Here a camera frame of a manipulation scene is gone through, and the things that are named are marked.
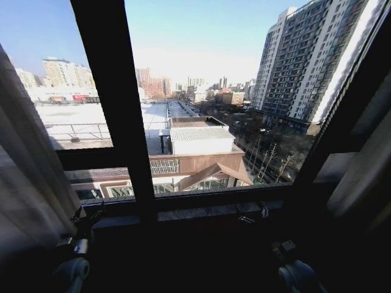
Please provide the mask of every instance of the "red sign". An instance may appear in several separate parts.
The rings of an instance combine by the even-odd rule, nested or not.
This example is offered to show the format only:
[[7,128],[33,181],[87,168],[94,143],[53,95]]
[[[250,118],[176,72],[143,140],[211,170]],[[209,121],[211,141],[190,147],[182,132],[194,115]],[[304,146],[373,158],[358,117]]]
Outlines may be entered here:
[[89,98],[89,95],[73,95],[72,98],[74,101],[82,101],[86,98]]

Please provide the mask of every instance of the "white wall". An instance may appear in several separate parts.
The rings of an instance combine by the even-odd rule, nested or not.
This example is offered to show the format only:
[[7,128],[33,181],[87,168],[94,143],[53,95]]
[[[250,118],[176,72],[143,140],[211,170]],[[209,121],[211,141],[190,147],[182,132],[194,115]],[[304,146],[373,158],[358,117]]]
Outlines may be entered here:
[[209,139],[173,142],[173,154],[215,154],[232,151],[232,139]]

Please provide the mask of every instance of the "fence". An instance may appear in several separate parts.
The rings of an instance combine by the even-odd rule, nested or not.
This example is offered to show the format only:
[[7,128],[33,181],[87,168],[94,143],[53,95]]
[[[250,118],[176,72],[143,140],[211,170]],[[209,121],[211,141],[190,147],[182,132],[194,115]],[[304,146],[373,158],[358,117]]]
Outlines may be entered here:
[[106,123],[50,124],[45,125],[50,139],[71,140],[109,140],[110,133]]

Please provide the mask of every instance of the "white curtain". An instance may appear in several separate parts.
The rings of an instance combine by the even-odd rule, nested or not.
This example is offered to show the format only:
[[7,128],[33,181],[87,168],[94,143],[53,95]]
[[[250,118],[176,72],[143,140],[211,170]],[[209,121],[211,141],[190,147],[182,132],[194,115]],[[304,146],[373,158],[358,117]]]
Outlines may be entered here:
[[73,234],[80,203],[45,127],[0,45],[0,263]]

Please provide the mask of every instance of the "glass pane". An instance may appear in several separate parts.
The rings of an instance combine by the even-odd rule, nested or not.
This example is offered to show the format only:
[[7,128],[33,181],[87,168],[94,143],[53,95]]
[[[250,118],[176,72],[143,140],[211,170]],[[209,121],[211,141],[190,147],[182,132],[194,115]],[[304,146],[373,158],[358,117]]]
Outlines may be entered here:
[[384,1],[153,2],[125,5],[163,195],[292,183]]
[[69,0],[1,1],[0,27],[55,149],[112,147]]
[[112,197],[134,199],[127,168],[65,171],[65,175],[81,200]]

